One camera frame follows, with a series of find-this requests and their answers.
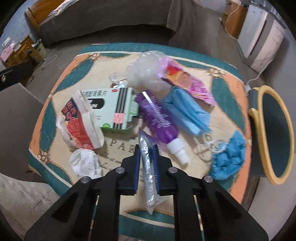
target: plastic bag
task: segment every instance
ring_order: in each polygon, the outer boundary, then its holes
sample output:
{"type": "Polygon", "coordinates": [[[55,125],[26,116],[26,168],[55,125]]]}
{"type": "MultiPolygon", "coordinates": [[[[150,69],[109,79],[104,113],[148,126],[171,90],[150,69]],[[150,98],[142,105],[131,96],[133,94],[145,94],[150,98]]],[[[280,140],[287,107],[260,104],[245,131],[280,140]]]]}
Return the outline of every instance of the plastic bag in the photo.
{"type": "Polygon", "coordinates": [[[56,126],[69,146],[93,150],[104,145],[103,132],[81,90],[77,90],[61,110],[56,126]]]}
{"type": "Polygon", "coordinates": [[[110,80],[113,83],[120,83],[127,79],[129,87],[145,87],[152,91],[161,91],[170,88],[170,85],[161,78],[165,73],[170,58],[162,52],[148,51],[126,67],[124,73],[113,73],[110,80]]]}
{"type": "Polygon", "coordinates": [[[147,211],[149,214],[153,213],[154,207],[166,201],[168,197],[160,197],[157,194],[157,167],[155,158],[155,144],[156,138],[149,136],[141,128],[139,129],[139,146],[142,158],[143,178],[145,184],[145,197],[147,211]]]}
{"type": "Polygon", "coordinates": [[[79,177],[89,176],[91,179],[102,176],[102,169],[96,153],[88,149],[78,149],[70,157],[70,164],[79,177]]]}
{"type": "Polygon", "coordinates": [[[187,91],[193,98],[203,100],[211,106],[216,101],[204,83],[193,75],[183,71],[178,62],[162,52],[144,52],[138,59],[126,67],[123,73],[115,72],[109,76],[113,85],[144,87],[152,91],[163,91],[172,85],[187,91]]]}

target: white tissue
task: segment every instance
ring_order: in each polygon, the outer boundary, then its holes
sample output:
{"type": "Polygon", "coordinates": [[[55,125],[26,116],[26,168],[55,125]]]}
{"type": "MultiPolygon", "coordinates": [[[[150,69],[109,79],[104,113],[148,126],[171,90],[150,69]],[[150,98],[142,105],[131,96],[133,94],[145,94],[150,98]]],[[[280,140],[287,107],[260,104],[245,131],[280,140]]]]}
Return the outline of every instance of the white tissue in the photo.
{"type": "Polygon", "coordinates": [[[93,150],[78,149],[70,156],[70,164],[79,177],[89,176],[95,179],[102,176],[99,159],[93,150]]]}

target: blue face mask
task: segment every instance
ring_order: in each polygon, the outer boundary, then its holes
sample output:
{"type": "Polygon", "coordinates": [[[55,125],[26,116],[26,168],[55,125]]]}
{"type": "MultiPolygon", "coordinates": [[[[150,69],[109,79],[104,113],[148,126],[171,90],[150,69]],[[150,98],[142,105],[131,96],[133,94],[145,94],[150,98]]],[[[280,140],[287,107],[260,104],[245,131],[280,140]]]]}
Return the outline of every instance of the blue face mask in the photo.
{"type": "Polygon", "coordinates": [[[170,112],[174,122],[192,136],[210,132],[210,114],[204,111],[183,89],[172,87],[163,98],[162,105],[170,112]]]}
{"type": "Polygon", "coordinates": [[[237,173],[245,160],[245,142],[242,134],[235,131],[226,149],[221,153],[212,155],[213,164],[209,175],[216,180],[225,180],[237,173]]]}

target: purple bottle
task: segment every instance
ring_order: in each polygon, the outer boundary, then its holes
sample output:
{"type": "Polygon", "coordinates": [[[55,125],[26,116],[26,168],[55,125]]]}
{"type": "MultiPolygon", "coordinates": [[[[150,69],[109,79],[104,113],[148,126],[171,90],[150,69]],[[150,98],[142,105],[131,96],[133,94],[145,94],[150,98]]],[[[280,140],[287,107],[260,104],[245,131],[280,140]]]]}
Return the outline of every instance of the purple bottle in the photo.
{"type": "Polygon", "coordinates": [[[184,144],[178,138],[177,126],[152,91],[142,91],[136,97],[136,101],[145,114],[149,128],[159,140],[166,144],[168,150],[180,160],[181,164],[189,162],[184,144]]]}

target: gray sofa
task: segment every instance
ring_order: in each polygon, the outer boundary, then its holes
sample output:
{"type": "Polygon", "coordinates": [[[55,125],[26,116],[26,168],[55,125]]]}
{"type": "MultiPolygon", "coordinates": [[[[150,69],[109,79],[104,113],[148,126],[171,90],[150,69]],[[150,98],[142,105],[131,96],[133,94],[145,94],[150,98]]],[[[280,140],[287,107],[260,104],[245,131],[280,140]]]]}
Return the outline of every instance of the gray sofa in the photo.
{"type": "Polygon", "coordinates": [[[187,46],[194,34],[193,0],[80,0],[58,16],[49,16],[39,26],[46,46],[108,27],[161,25],[175,32],[173,47],[187,46]]]}

